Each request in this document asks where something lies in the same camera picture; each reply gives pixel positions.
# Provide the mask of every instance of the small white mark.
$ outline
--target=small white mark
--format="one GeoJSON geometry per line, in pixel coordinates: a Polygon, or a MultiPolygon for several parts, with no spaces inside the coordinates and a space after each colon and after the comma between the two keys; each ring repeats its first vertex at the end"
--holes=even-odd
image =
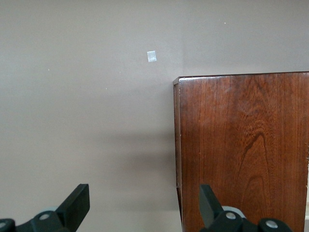
{"type": "Polygon", "coordinates": [[[148,62],[156,61],[155,51],[147,52],[147,56],[148,56],[148,62]]]}

